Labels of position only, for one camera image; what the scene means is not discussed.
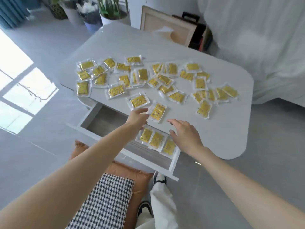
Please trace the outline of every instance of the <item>forearm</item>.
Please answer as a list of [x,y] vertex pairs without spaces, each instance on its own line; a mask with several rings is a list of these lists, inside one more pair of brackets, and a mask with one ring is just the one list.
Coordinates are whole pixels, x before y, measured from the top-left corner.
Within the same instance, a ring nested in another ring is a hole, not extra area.
[[198,147],[193,154],[253,228],[304,228],[305,214],[257,182]]
[[123,125],[30,188],[0,212],[0,228],[65,228],[130,140]]

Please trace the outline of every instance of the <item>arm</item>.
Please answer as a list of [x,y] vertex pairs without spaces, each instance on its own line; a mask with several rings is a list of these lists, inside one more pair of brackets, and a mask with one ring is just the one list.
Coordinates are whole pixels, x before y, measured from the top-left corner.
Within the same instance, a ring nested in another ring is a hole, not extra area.
[[0,228],[65,228],[108,165],[147,123],[145,109],[62,168],[40,181],[0,212]]
[[177,130],[170,131],[177,146],[202,164],[253,228],[305,228],[302,211],[215,156],[203,146],[194,126],[175,119],[168,122]]

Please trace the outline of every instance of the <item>blue curtain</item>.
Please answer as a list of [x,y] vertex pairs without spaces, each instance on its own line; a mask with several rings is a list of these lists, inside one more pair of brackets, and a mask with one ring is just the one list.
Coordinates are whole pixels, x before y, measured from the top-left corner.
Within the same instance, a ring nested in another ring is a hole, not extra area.
[[19,26],[29,14],[20,0],[0,0],[0,25],[6,29]]

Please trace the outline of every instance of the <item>houndstooth cushion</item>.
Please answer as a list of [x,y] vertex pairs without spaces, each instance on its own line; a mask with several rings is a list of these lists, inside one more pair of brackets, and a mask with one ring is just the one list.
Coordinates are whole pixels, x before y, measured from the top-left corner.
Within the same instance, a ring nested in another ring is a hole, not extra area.
[[134,183],[105,173],[66,229],[122,229]]

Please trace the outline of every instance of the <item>white pants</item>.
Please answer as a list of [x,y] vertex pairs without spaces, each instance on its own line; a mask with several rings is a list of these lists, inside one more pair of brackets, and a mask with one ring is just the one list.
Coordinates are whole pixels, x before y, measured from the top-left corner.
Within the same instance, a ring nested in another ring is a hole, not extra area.
[[176,229],[177,208],[173,196],[164,183],[157,182],[150,191],[154,218],[144,208],[138,217],[136,229]]

